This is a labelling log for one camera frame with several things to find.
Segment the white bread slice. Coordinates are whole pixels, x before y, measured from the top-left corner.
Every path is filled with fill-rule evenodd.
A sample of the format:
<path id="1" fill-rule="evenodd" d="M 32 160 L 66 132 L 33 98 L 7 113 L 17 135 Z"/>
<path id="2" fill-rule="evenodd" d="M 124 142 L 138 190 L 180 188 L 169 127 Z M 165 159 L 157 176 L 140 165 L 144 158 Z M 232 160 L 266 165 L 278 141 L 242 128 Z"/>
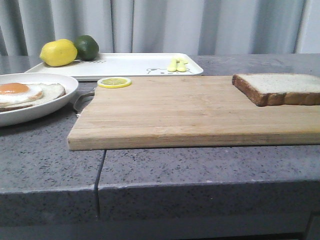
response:
<path id="1" fill-rule="evenodd" d="M 320 78 L 296 73 L 234 74 L 232 84 L 256 106 L 320 104 Z"/>

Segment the white round plate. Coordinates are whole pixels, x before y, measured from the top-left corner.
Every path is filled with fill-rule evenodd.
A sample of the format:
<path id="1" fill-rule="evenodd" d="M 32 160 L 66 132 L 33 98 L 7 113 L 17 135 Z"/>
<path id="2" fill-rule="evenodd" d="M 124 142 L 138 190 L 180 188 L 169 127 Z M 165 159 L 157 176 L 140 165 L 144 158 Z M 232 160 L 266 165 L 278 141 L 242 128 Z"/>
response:
<path id="1" fill-rule="evenodd" d="M 72 99 L 79 86 L 78 81 L 71 76 L 50 73 L 5 74 L 0 76 L 0 82 L 2 84 L 8 84 L 11 82 L 17 82 L 22 84 L 61 84 L 65 89 L 65 95 L 57 99 L 53 99 L 43 104 L 38 104 L 36 106 L 1 112 L 1 127 L 25 123 L 31 120 L 44 117 L 48 114 L 51 114 L 59 110 Z"/>

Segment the white rectangular tray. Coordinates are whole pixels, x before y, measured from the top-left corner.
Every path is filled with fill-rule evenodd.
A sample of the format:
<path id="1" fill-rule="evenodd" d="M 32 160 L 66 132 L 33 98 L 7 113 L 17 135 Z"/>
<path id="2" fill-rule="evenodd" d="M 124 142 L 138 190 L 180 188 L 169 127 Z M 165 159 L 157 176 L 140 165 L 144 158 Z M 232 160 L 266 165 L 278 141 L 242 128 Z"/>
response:
<path id="1" fill-rule="evenodd" d="M 186 71 L 167 71 L 173 59 L 183 59 L 186 63 Z M 60 67 L 51 67 L 42 62 L 26 72 L 59 74 L 86 82 L 97 81 L 104 77 L 201 75 L 203 71 L 197 63 L 183 53 L 101 53 L 93 61 L 75 60 Z"/>

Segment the bottom bread slice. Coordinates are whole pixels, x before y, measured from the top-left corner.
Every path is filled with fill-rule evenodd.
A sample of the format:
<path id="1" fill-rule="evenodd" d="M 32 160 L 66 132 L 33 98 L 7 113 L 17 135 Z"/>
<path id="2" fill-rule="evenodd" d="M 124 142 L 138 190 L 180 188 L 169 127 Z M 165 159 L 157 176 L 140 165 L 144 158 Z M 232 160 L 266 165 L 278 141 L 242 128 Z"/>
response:
<path id="1" fill-rule="evenodd" d="M 28 84 L 29 91 L 25 93 L 0 95 L 0 111 L 8 112 L 23 108 L 34 107 L 66 94 L 65 88 L 59 84 Z"/>

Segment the wooden cutting board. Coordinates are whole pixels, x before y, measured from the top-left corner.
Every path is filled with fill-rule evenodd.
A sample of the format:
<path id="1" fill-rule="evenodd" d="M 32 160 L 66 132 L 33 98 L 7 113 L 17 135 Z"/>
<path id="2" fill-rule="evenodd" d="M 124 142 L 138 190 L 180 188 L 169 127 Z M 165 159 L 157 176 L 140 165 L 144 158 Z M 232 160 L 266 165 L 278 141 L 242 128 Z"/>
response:
<path id="1" fill-rule="evenodd" d="M 72 151 L 320 142 L 318 106 L 256 106 L 230 76 L 131 81 L 96 88 L 67 137 Z"/>

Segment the lemon slice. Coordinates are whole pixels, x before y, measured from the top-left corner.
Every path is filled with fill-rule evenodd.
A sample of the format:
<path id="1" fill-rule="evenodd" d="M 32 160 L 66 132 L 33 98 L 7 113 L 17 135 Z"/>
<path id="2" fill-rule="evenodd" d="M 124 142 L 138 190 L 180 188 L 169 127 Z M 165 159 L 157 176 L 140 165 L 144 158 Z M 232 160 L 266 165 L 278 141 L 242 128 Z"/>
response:
<path id="1" fill-rule="evenodd" d="M 127 77 L 105 77 L 97 81 L 97 85 L 101 88 L 117 89 L 128 87 L 132 84 L 131 79 Z"/>

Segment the grey curtain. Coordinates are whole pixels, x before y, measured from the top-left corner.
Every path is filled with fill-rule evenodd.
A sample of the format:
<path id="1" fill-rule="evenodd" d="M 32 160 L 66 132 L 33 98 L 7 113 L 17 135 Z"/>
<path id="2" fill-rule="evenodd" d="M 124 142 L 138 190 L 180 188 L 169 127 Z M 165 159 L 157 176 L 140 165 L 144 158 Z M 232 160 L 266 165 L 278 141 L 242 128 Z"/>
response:
<path id="1" fill-rule="evenodd" d="M 3 0 L 0 53 L 90 35 L 102 53 L 317 54 L 317 0 Z"/>

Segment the green lime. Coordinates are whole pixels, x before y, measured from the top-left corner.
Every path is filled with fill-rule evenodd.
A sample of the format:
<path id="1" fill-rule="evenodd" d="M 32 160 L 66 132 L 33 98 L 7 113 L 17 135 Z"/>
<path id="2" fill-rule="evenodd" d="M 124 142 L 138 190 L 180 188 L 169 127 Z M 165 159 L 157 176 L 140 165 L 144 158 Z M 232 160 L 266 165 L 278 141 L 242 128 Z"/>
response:
<path id="1" fill-rule="evenodd" d="M 74 41 L 77 58 L 83 61 L 94 60 L 99 53 L 99 45 L 90 35 L 78 36 Z"/>

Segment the yellow lemon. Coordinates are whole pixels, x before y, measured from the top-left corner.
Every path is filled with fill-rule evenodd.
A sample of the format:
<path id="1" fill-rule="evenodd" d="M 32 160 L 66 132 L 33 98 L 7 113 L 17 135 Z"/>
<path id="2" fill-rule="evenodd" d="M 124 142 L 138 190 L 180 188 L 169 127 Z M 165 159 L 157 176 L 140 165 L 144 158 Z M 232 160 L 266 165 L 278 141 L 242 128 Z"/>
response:
<path id="1" fill-rule="evenodd" d="M 73 62 L 78 54 L 74 43 L 68 39 L 59 39 L 46 43 L 40 52 L 40 59 L 51 67 L 65 66 Z"/>

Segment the fried egg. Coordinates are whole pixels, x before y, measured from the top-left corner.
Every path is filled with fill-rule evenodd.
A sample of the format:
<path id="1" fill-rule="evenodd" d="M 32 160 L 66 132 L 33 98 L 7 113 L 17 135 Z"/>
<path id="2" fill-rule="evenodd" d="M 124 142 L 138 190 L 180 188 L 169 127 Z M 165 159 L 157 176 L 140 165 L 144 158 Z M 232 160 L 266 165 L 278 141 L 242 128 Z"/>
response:
<path id="1" fill-rule="evenodd" d="M 43 96 L 43 89 L 38 84 L 6 83 L 0 85 L 0 106 L 28 103 Z"/>

